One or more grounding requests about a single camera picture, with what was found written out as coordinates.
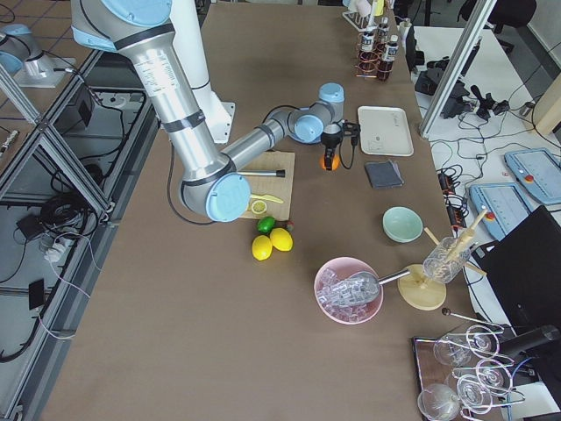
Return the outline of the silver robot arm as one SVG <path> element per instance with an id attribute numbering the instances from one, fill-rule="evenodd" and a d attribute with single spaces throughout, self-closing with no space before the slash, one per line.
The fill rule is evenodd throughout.
<path id="1" fill-rule="evenodd" d="M 131 61 L 181 158 L 181 202 L 212 221 L 244 214 L 251 187 L 239 171 L 278 141 L 290 136 L 311 144 L 342 127 L 344 89 L 330 82 L 309 107 L 271 111 L 264 123 L 217 150 L 187 71 L 206 65 L 194 2 L 73 1 L 71 13 L 78 44 Z"/>

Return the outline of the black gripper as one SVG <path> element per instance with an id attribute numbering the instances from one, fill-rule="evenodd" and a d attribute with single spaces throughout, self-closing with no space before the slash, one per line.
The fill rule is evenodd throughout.
<path id="1" fill-rule="evenodd" d="M 351 144 L 355 147 L 359 143 L 360 124 L 351 123 L 346 120 L 342 122 L 329 125 L 327 131 L 321 134 L 321 143 L 326 146 L 323 154 L 323 168 L 336 169 L 337 168 L 337 149 L 343 138 L 348 137 L 351 139 Z"/>

